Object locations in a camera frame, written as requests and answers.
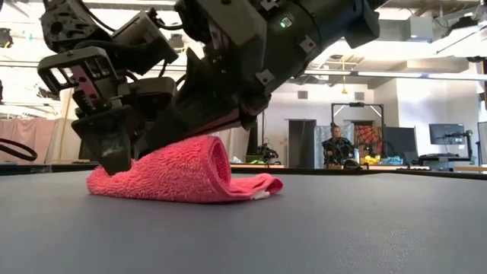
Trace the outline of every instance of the door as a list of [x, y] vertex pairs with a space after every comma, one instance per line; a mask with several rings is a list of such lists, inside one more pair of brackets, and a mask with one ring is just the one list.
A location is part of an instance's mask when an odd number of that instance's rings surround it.
[[314, 127], [316, 120], [289, 120], [289, 168], [314, 168]]

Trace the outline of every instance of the green light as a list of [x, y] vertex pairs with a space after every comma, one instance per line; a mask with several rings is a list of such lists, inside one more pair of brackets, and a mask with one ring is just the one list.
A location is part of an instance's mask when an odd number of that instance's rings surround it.
[[280, 23], [282, 28], [286, 28], [286, 27], [290, 27], [292, 25], [292, 21], [291, 19], [285, 17], [285, 18], [282, 18]]

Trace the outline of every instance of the pink towel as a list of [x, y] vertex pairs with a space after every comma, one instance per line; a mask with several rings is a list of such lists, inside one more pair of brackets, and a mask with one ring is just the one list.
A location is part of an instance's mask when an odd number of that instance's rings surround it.
[[282, 189], [282, 181], [269, 174], [231, 179], [227, 153], [213, 136], [154, 151], [112, 177], [99, 167], [87, 185], [94, 195], [197, 203], [263, 199]]

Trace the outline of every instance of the desk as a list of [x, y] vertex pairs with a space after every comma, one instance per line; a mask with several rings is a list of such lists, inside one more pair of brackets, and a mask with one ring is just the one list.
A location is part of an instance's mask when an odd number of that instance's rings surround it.
[[0, 164], [0, 176], [93, 170], [98, 164]]
[[230, 164], [230, 167], [242, 167], [242, 168], [286, 168], [280, 164]]
[[487, 172], [487, 167], [476, 167], [476, 166], [455, 167], [455, 171]]
[[90, 196], [89, 174], [0, 177], [0, 273], [487, 269], [484, 180], [278, 175], [269, 199], [192, 205]]
[[419, 157], [419, 165], [420, 166], [422, 166], [427, 161], [450, 163], [450, 162], [456, 162], [456, 161], [468, 161], [468, 162], [470, 162], [471, 159], [468, 157], [432, 157], [432, 156], [420, 156]]
[[[365, 170], [402, 170], [402, 169], [408, 169], [407, 166], [394, 166], [394, 165], [373, 165], [370, 164], [369, 166], [367, 165], [362, 165], [361, 168]], [[330, 170], [341, 170], [343, 169], [342, 165], [334, 165], [330, 166], [329, 168], [325, 169], [330, 169]], [[429, 167], [411, 167], [413, 170], [429, 170]]]

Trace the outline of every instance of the fluorescent light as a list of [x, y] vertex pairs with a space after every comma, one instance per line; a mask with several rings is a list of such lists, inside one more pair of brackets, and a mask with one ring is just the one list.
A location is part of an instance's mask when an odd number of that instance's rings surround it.
[[307, 75], [342, 75], [347, 76], [352, 72], [337, 71], [337, 70], [320, 70], [320, 69], [308, 69], [304, 72]]
[[[153, 70], [161, 70], [162, 65], [155, 65], [154, 68], [151, 68], [151, 71]], [[185, 65], [168, 65], [166, 67], [166, 72], [185, 72], [186, 71], [186, 66]]]
[[388, 77], [388, 78], [421, 78], [422, 73], [411, 72], [359, 72], [359, 76]]
[[438, 80], [487, 81], [487, 75], [468, 75], [457, 73], [432, 73], [428, 75], [428, 78]]
[[58, 101], [53, 101], [53, 102], [49, 102], [49, 103], [34, 103], [34, 102], [30, 102], [30, 103], [26, 103], [26, 102], [23, 102], [23, 103], [15, 103], [15, 102], [3, 102], [0, 106], [15, 106], [15, 107], [60, 107], [61, 106], [61, 102], [58, 102]]
[[123, 5], [174, 5], [176, 1], [158, 1], [158, 0], [84, 0], [84, 3], [94, 4], [123, 4]]

